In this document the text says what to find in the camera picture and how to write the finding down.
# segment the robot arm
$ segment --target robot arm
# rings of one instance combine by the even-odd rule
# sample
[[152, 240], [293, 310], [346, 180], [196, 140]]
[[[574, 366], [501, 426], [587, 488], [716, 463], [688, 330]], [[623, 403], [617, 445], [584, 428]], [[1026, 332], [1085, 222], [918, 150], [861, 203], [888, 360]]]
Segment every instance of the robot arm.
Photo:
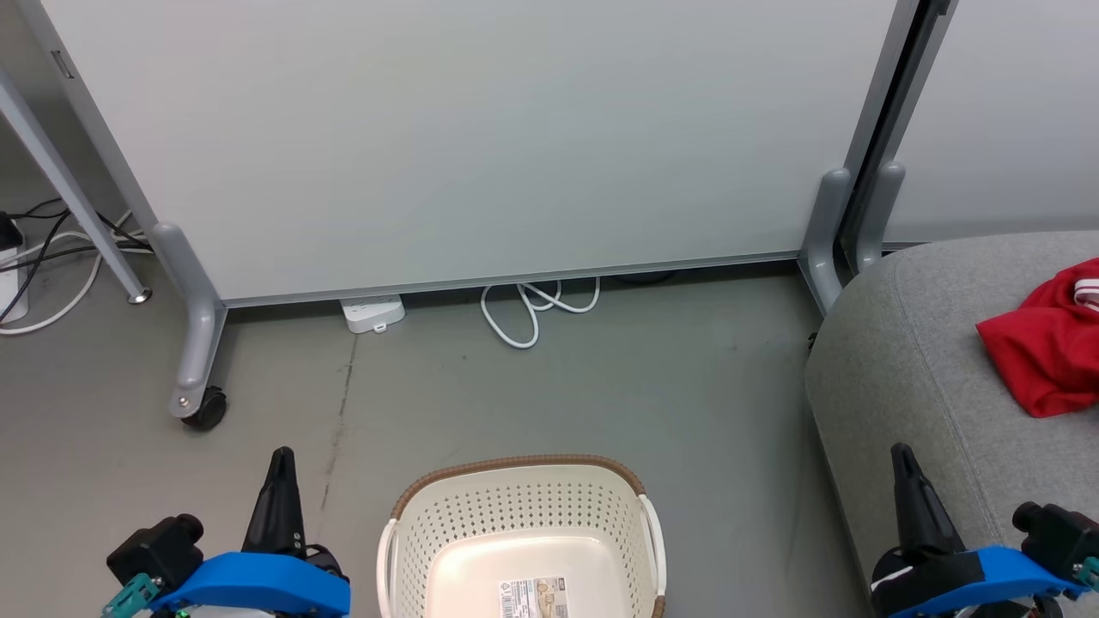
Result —
[[306, 544], [289, 448], [271, 454], [242, 550], [204, 561], [195, 544], [201, 537], [202, 525], [190, 515], [134, 532], [107, 559], [124, 587], [102, 616], [131, 618], [147, 608], [171, 618], [195, 607], [310, 618], [351, 614], [351, 585], [340, 564], [325, 548]]
[[1057, 596], [1075, 600], [1099, 589], [1095, 521], [1056, 505], [1026, 503], [1012, 518], [1028, 533], [1022, 551], [969, 551], [912, 450], [895, 444], [891, 454], [901, 544], [875, 566], [870, 598], [877, 616], [1059, 618]]

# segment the power strip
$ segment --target power strip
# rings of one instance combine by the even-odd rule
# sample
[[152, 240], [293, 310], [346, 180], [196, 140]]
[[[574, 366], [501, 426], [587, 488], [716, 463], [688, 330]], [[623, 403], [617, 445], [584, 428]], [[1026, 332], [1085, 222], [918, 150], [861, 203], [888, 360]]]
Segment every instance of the power strip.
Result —
[[[23, 234], [11, 219], [8, 219], [7, 216], [0, 217], [0, 265], [3, 265], [21, 251], [23, 251]], [[0, 273], [0, 311], [3, 311], [8, 307], [8, 304], [11, 302], [11, 299], [15, 298], [15, 295], [19, 294], [19, 288], [23, 285], [25, 277], [25, 266]], [[0, 324], [13, 322], [26, 316], [26, 312], [31, 309], [27, 296], [30, 294], [24, 291], [19, 302], [12, 307], [8, 316], [3, 320], [0, 320]]]
[[399, 295], [345, 298], [340, 301], [353, 333], [386, 332], [389, 324], [404, 318], [404, 304]]

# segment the electrical cord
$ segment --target electrical cord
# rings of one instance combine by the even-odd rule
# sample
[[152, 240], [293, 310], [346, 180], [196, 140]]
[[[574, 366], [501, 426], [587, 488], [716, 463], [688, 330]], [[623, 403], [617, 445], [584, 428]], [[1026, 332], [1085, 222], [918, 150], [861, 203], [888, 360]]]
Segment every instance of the electrical cord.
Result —
[[[31, 210], [22, 213], [24, 217], [19, 217], [19, 218], [27, 218], [25, 216], [29, 214], [29, 213], [33, 213], [35, 209], [41, 208], [41, 207], [43, 207], [43, 206], [45, 206], [47, 203], [52, 203], [52, 202], [58, 201], [59, 199], [60, 198], [55, 199], [55, 200], [44, 201], [44, 202], [35, 206]], [[131, 234], [122, 231], [122, 224], [125, 223], [126, 219], [130, 218], [130, 214], [131, 214], [131, 212], [127, 210], [125, 212], [125, 214], [123, 214], [122, 218], [119, 219], [116, 222], [107, 221], [108, 225], [112, 230], [111, 240], [113, 240], [115, 243], [121, 243], [123, 241], [129, 241], [129, 242], [135, 243], [136, 246], [121, 247], [122, 251], [124, 251], [126, 253], [143, 253], [143, 254], [151, 254], [151, 253], [153, 253], [152, 249], [148, 249], [148, 246], [149, 246], [148, 243], [144, 242], [145, 241], [145, 234], [143, 234], [143, 233], [135, 233], [135, 234], [131, 235]], [[57, 253], [45, 255], [46, 250], [49, 247], [51, 243], [55, 243], [55, 242], [57, 242], [57, 241], [59, 241], [59, 240], [62, 240], [64, 238], [76, 238], [76, 239], [82, 239], [82, 240], [86, 240], [86, 241], [89, 241], [89, 242], [91, 241], [91, 239], [89, 239], [87, 234], [82, 234], [80, 232], [62, 232], [59, 234], [57, 233], [57, 229], [60, 228], [62, 223], [65, 222], [65, 219], [67, 219], [68, 216], [69, 216], [69, 211], [68, 210], [65, 210], [65, 211], [63, 211], [60, 213], [60, 216], [57, 218], [57, 222], [54, 223], [53, 229], [49, 231], [49, 234], [46, 236], [46, 240], [42, 244], [40, 244], [37, 246], [34, 246], [34, 247], [32, 247], [30, 250], [23, 251], [23, 252], [16, 254], [16, 255], [13, 255], [13, 256], [11, 256], [11, 257], [9, 257], [7, 260], [0, 261], [0, 266], [4, 266], [3, 268], [0, 268], [0, 272], [10, 271], [10, 269], [14, 269], [14, 268], [20, 268], [20, 267], [23, 267], [25, 265], [31, 265], [31, 272], [27, 273], [26, 278], [23, 280], [23, 285], [20, 286], [19, 291], [15, 294], [15, 298], [11, 301], [11, 304], [8, 306], [8, 308], [4, 309], [3, 313], [0, 314], [0, 321], [3, 321], [3, 319], [8, 316], [8, 313], [10, 313], [11, 310], [15, 307], [15, 304], [19, 302], [19, 299], [26, 293], [26, 288], [31, 284], [31, 279], [34, 278], [35, 273], [37, 273], [38, 266], [42, 265], [43, 262], [45, 262], [47, 260], [52, 260], [54, 257], [60, 257], [63, 255], [69, 255], [69, 254], [73, 254], [73, 253], [78, 253], [78, 252], [81, 252], [81, 251], [90, 251], [90, 250], [96, 249], [95, 246], [81, 246], [81, 247], [76, 247], [76, 249], [59, 251]], [[45, 217], [44, 216], [33, 216], [31, 218], [45, 218]], [[15, 262], [15, 261], [20, 260], [21, 257], [25, 257], [26, 255], [30, 255], [30, 254], [32, 254], [34, 252], [38, 252], [38, 256], [36, 258], [29, 260], [29, 261], [26, 261], [26, 262], [24, 262], [22, 264], [15, 264], [15, 265], [9, 266], [12, 262]], [[76, 296], [73, 297], [73, 300], [70, 300], [68, 305], [66, 305], [65, 307], [63, 307], [60, 311], [54, 313], [51, 318], [47, 318], [47, 319], [45, 319], [45, 320], [43, 320], [43, 321], [41, 321], [41, 322], [38, 322], [36, 324], [31, 324], [29, 327], [22, 327], [22, 328], [18, 328], [18, 329], [2, 329], [2, 328], [0, 328], [0, 335], [26, 334], [26, 333], [30, 333], [30, 332], [34, 332], [34, 331], [44, 329], [44, 328], [48, 327], [49, 324], [53, 324], [57, 320], [60, 320], [62, 318], [64, 318], [69, 311], [73, 310], [74, 307], [77, 306], [78, 302], [80, 302], [80, 300], [84, 299], [85, 296], [87, 296], [88, 290], [91, 289], [91, 285], [93, 283], [96, 283], [96, 276], [99, 275], [99, 268], [100, 268], [100, 266], [102, 264], [103, 264], [103, 255], [99, 254], [99, 255], [96, 256], [96, 262], [91, 265], [91, 272], [88, 274], [88, 279], [85, 282], [84, 287], [80, 288], [80, 291], [78, 291], [76, 294]]]
[[11, 310], [15, 308], [15, 304], [19, 302], [19, 299], [22, 298], [24, 294], [26, 294], [26, 288], [27, 286], [31, 285], [31, 279], [34, 278], [34, 275], [38, 272], [38, 266], [42, 265], [41, 260], [42, 256], [46, 254], [46, 247], [49, 246], [49, 242], [53, 241], [54, 236], [57, 234], [57, 229], [62, 227], [62, 223], [64, 223], [66, 219], [68, 219], [68, 212], [58, 217], [57, 222], [54, 223], [54, 227], [49, 230], [49, 233], [46, 234], [46, 242], [42, 243], [42, 250], [38, 252], [40, 261], [34, 266], [31, 266], [31, 272], [27, 273], [26, 278], [23, 279], [23, 285], [19, 286], [19, 291], [15, 293], [15, 297], [11, 299], [11, 302], [8, 304], [8, 307], [3, 310], [2, 313], [0, 313], [0, 323], [2, 323], [3, 319], [8, 317], [8, 313], [11, 313]]
[[[125, 252], [125, 253], [140, 253], [140, 254], [144, 254], [144, 255], [152, 255], [152, 253], [153, 253], [152, 251], [145, 249], [145, 245], [143, 245], [143, 244], [122, 244], [122, 243], [119, 243], [116, 246], [120, 250], [122, 250], [123, 252]], [[19, 268], [23, 268], [24, 266], [30, 266], [30, 265], [38, 263], [38, 262], [48, 262], [49, 260], [54, 260], [55, 257], [64, 257], [66, 255], [71, 255], [74, 253], [81, 253], [81, 252], [85, 252], [85, 251], [99, 251], [99, 247], [97, 247], [96, 245], [88, 245], [88, 246], [78, 246], [76, 249], [66, 249], [65, 251], [58, 251], [57, 253], [51, 253], [49, 255], [46, 255], [46, 256], [42, 257], [42, 260], [38, 260], [38, 258], [27, 260], [26, 262], [20, 262], [18, 264], [10, 264], [8, 266], [3, 266], [2, 268], [0, 268], [0, 273], [8, 273], [10, 271], [15, 271], [15, 269], [19, 269]], [[11, 261], [10, 258], [9, 260], [4, 260], [3, 262], [0, 262], [0, 264], [8, 264], [10, 261]]]
[[64, 201], [64, 200], [62, 198], [47, 199], [46, 201], [41, 201], [41, 202], [32, 206], [31, 209], [27, 210], [26, 212], [16, 212], [15, 214], [9, 214], [8, 217], [10, 219], [12, 219], [12, 220], [15, 220], [15, 219], [57, 219], [58, 217], [62, 217], [63, 214], [65, 214], [66, 212], [68, 212], [68, 209], [66, 208], [65, 210], [62, 210], [60, 212], [55, 212], [54, 214], [35, 214], [34, 211], [38, 210], [40, 208], [42, 208], [44, 206], [49, 206], [51, 203], [57, 203], [59, 201]]
[[[523, 300], [523, 305], [526, 307], [526, 313], [531, 317], [531, 327], [534, 331], [534, 334], [531, 335], [530, 341], [525, 342], [515, 341], [514, 339], [511, 339], [510, 336], [503, 334], [503, 330], [500, 329], [500, 327], [496, 323], [496, 320], [493, 320], [492, 316], [488, 312], [488, 305], [485, 302], [485, 299], [488, 298], [488, 290], [492, 289], [495, 286], [487, 286], [484, 290], [481, 290], [481, 313], [485, 314], [485, 320], [488, 321], [488, 325], [492, 327], [492, 330], [496, 331], [496, 334], [498, 334], [500, 339], [503, 340], [503, 342], [507, 343], [508, 345], [515, 347], [518, 350], [529, 350], [531, 347], [534, 347], [534, 344], [539, 342], [537, 312], [548, 311], [550, 309], [557, 307], [568, 311], [569, 313], [587, 313], [588, 311], [591, 311], [592, 308], [595, 308], [596, 302], [599, 302], [599, 277], [596, 277], [596, 291], [591, 296], [591, 302], [589, 302], [585, 307], [573, 307], [571, 305], [566, 305], [562, 302], [560, 280], [557, 280], [555, 283], [557, 285], [557, 291], [553, 296], [550, 296], [548, 294], [542, 291], [541, 289], [530, 284], [515, 284], [515, 289], [519, 290], [519, 297]], [[534, 305], [533, 302], [531, 302], [531, 298], [526, 294], [528, 291], [533, 291], [534, 294], [541, 296], [542, 299], [546, 301], [546, 304]]]

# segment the gray fabric cushion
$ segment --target gray fabric cushion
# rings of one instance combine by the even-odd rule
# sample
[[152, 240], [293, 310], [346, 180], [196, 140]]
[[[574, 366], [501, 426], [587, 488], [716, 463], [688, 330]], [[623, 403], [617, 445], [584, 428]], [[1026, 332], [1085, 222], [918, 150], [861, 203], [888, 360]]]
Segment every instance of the gray fabric cushion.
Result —
[[[806, 386], [867, 578], [898, 542], [895, 442], [912, 445], [970, 548], [1018, 548], [1011, 515], [1028, 500], [1099, 519], [1099, 410], [1026, 416], [974, 328], [1097, 255], [1099, 232], [934, 243], [882, 260], [844, 289]], [[1064, 605], [1099, 615], [1095, 598]]]

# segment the metal pole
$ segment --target metal pole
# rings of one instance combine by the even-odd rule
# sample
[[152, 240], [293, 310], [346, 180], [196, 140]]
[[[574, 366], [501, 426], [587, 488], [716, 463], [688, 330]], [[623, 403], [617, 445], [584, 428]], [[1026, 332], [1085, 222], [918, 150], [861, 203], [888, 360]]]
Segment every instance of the metal pole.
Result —
[[107, 229], [99, 221], [96, 210], [76, 184], [73, 173], [57, 154], [57, 148], [46, 136], [38, 120], [31, 113], [31, 108], [15, 89], [15, 84], [2, 66], [0, 66], [0, 112], [8, 119], [12, 129], [15, 130], [15, 134], [30, 151], [31, 156], [37, 162], [49, 183], [57, 189], [69, 211], [73, 212], [85, 233], [91, 239], [92, 244], [102, 254], [107, 265], [122, 283], [122, 287], [130, 296], [130, 304], [138, 305], [148, 300], [152, 291], [143, 286], [134, 272], [130, 269], [122, 252], [111, 240]]

